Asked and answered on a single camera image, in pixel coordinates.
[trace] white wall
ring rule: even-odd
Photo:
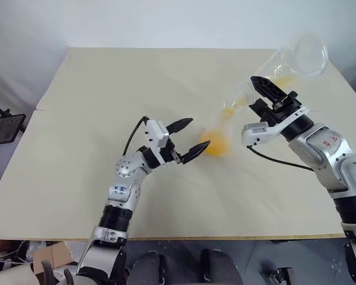
[[[356,88],[356,0],[0,0],[0,104],[31,114],[68,46],[277,48],[303,30]]]

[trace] black cable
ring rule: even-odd
[[[41,262],[43,267],[43,282],[45,285],[55,285],[52,265],[48,260]]]
[[[123,152],[123,156],[126,154],[126,151],[128,150],[129,144],[131,143],[131,140],[133,138],[133,136],[135,135],[137,129],[140,127],[140,125],[144,122],[145,124],[147,123],[147,120],[149,120],[149,118],[147,116],[143,116],[140,121],[138,121],[136,127],[133,129],[131,135],[128,138],[128,141],[126,142],[125,148],[124,148],[124,152]]]
[[[258,156],[261,156],[262,158],[264,159],[267,159],[267,160],[270,160],[270,161],[273,161],[273,162],[277,162],[277,163],[282,163],[282,164],[285,164],[285,165],[289,165],[289,166],[294,166],[294,167],[298,167],[298,168],[302,168],[302,169],[306,169],[306,170],[309,170],[309,171],[314,171],[312,168],[310,167],[307,167],[307,166],[303,166],[303,165],[300,165],[300,164],[295,164],[295,163],[291,163],[291,162],[283,162],[282,160],[278,160],[278,159],[273,159],[269,156],[266,156],[262,153],[259,153],[257,150],[253,149],[253,146],[252,145],[248,145],[247,148],[253,152],[254,154],[257,154]]]
[[[67,285],[74,285],[74,279],[72,278],[71,272],[66,268],[63,273],[65,274]]]

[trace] table edge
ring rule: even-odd
[[[287,240],[287,239],[335,239],[335,238],[345,238],[343,233],[330,233],[330,234],[321,234],[321,235],[286,235],[286,236],[187,236],[187,237],[132,237],[128,240]],[[66,242],[86,242],[87,239],[42,239],[42,238],[16,238],[16,237],[0,237],[1,240],[44,240],[44,241],[66,241]]]

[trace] black rubber joint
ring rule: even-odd
[[[343,223],[356,224],[356,196],[333,200]]]
[[[132,211],[106,205],[103,210],[103,215],[100,219],[99,226],[106,227],[120,232],[128,230],[129,221],[132,218]]]
[[[313,125],[314,122],[309,117],[302,115],[283,129],[281,135],[283,135],[287,141],[291,141],[296,136],[306,132]]]

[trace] orange juice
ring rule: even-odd
[[[231,146],[230,138],[218,129],[209,129],[205,131],[200,142],[211,141],[206,148],[206,152],[212,156],[221,156],[229,151]]]

